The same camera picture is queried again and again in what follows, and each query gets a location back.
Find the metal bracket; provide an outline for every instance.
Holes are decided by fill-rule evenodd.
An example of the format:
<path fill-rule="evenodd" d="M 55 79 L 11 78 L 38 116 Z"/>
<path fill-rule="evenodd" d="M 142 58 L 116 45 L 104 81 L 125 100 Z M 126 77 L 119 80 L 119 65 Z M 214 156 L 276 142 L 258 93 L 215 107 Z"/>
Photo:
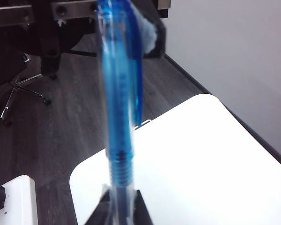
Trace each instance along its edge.
<path fill-rule="evenodd" d="M 97 0 L 52 2 L 54 20 L 94 17 Z M 158 9 L 170 8 L 171 0 L 158 0 Z M 35 23 L 31 5 L 0 7 L 0 27 Z"/>

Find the pen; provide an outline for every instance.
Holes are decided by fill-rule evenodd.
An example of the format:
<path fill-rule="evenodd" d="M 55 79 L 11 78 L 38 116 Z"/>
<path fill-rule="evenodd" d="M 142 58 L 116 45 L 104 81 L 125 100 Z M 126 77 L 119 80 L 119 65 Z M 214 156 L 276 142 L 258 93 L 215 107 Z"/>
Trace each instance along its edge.
<path fill-rule="evenodd" d="M 106 154 L 111 173 L 110 220 L 133 224 L 133 127 L 141 124 L 142 47 L 127 0 L 98 1 L 99 70 L 107 121 Z"/>

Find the office chair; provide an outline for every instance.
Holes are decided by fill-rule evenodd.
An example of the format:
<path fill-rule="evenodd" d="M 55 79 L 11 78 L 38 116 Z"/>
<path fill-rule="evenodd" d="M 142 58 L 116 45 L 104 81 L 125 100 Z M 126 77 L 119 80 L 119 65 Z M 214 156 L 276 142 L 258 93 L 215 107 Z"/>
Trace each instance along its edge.
<path fill-rule="evenodd" d="M 11 109 L 11 104 L 15 98 L 16 92 L 25 92 L 40 97 L 45 105 L 50 105 L 50 99 L 44 97 L 42 94 L 25 88 L 25 85 L 33 82 L 37 78 L 42 77 L 41 74 L 35 75 L 27 79 L 20 79 L 18 76 L 26 67 L 26 62 L 29 61 L 28 57 L 21 51 L 16 50 L 10 45 L 0 40 L 0 86 L 8 83 L 11 88 L 8 101 L 0 116 L 3 123 L 9 127 L 12 125 L 11 121 L 7 120 L 7 114 Z"/>

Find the wooden floor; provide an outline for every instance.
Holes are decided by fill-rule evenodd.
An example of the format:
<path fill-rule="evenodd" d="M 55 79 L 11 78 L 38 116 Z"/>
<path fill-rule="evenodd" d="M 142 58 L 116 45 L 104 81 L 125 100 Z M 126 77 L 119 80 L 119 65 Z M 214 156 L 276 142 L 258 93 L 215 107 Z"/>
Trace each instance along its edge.
<path fill-rule="evenodd" d="M 52 105 L 18 94 L 12 127 L 0 122 L 0 185 L 19 175 L 32 177 L 40 225 L 77 223 L 70 174 L 76 165 L 104 148 L 96 69 L 96 58 L 64 54 L 57 80 L 43 77 L 28 86 L 49 97 Z M 34 58 L 23 75 L 38 71 L 39 60 Z M 200 93 L 168 61 L 144 62 L 143 120 L 154 119 Z"/>

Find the white table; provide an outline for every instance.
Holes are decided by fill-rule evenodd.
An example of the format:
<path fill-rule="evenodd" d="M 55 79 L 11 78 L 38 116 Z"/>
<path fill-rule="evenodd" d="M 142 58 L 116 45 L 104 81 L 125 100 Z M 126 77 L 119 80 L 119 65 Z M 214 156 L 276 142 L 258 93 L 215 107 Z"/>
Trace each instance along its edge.
<path fill-rule="evenodd" d="M 281 165 L 211 95 L 197 95 L 135 132 L 135 188 L 155 225 L 281 225 Z M 105 151 L 70 188 L 79 225 L 109 184 Z"/>
<path fill-rule="evenodd" d="M 20 176 L 2 186 L 6 199 L 0 210 L 0 225 L 38 225 L 34 180 Z"/>

